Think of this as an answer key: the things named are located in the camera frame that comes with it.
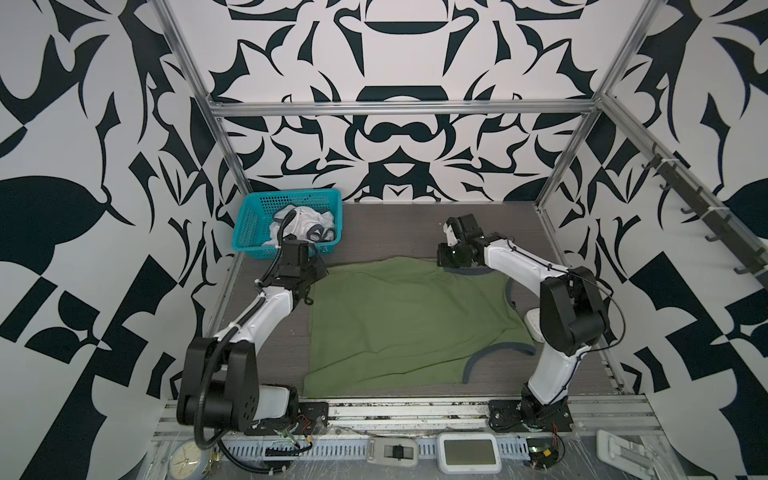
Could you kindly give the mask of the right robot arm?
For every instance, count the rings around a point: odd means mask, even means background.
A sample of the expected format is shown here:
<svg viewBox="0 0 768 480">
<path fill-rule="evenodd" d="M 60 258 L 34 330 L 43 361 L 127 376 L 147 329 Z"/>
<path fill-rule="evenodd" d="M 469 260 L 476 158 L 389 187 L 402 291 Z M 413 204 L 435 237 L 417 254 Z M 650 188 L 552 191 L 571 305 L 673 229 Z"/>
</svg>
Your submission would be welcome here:
<svg viewBox="0 0 768 480">
<path fill-rule="evenodd" d="M 522 390 L 519 417 L 531 425 L 562 410 L 581 361 L 609 327 L 594 274 L 546 261 L 510 238 L 485 233 L 471 214 L 448 218 L 442 230 L 446 241 L 437 249 L 440 266 L 485 266 L 538 296 L 529 325 L 544 348 Z"/>
</svg>

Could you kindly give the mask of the green tank top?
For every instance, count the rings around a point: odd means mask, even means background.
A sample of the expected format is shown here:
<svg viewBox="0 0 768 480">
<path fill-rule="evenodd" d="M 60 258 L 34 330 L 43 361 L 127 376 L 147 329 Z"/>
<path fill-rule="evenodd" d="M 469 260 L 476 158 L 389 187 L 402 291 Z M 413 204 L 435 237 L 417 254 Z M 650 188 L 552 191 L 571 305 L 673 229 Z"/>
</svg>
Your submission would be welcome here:
<svg viewBox="0 0 768 480">
<path fill-rule="evenodd" d="M 535 355 L 508 283 L 407 257 L 330 268 L 311 290 L 304 395 L 466 383 L 491 352 Z"/>
</svg>

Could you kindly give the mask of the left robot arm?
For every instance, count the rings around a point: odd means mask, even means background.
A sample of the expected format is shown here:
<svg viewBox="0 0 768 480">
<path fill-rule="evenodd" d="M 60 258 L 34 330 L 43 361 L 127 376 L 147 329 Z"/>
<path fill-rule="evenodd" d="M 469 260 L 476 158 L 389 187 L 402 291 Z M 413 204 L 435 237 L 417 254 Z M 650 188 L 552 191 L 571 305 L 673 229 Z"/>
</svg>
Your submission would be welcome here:
<svg viewBox="0 0 768 480">
<path fill-rule="evenodd" d="M 225 328 L 193 340 L 187 350 L 176 417 L 193 428 L 198 448 L 213 448 L 229 432 L 254 425 L 291 426 L 298 400 L 290 386 L 262 384 L 257 356 L 279 323 L 301 303 L 328 270 L 315 244 L 290 235 L 267 272 L 255 281 L 255 298 Z"/>
</svg>

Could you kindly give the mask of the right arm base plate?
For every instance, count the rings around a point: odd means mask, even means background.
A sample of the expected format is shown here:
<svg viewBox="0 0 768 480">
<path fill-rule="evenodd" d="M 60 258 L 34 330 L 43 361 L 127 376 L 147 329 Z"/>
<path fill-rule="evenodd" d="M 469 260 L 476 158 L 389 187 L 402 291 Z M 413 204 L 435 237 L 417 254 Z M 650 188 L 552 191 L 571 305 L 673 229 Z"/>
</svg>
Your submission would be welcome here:
<svg viewBox="0 0 768 480">
<path fill-rule="evenodd" d="M 497 433 L 572 431 L 567 398 L 550 405 L 539 405 L 533 397 L 491 400 L 488 408 L 488 426 Z"/>
</svg>

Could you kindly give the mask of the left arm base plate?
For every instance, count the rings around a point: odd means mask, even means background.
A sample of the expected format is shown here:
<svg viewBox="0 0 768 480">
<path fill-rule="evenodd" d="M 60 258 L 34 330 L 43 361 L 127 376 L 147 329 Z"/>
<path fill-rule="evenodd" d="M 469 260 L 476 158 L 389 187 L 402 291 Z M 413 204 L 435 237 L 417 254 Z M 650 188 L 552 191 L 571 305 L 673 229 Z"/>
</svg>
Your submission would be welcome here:
<svg viewBox="0 0 768 480">
<path fill-rule="evenodd" d="M 287 413 L 277 419 L 255 421 L 245 432 L 246 436 L 298 435 L 311 436 L 320 433 L 328 425 L 327 402 L 299 402 L 290 405 Z"/>
</svg>

